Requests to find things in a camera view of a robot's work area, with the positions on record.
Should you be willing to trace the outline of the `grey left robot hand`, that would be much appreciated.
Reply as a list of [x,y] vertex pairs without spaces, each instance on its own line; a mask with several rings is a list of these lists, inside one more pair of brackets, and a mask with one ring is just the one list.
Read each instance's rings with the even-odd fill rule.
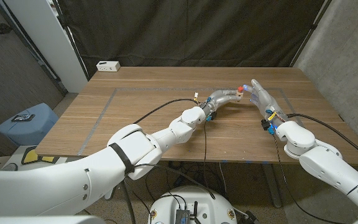
[[200,108],[204,111],[206,121],[212,121],[216,117],[216,111],[219,107],[230,101],[241,101],[241,95],[236,90],[217,90],[208,96]]

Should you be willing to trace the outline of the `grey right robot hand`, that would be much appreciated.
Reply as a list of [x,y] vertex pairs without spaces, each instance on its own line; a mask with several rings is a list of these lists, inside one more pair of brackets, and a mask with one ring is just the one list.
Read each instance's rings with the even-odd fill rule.
[[244,91],[251,93],[250,102],[258,107],[260,114],[264,119],[270,122],[276,128],[282,123],[288,121],[288,116],[279,107],[275,98],[255,79],[251,80],[251,86],[244,84]]

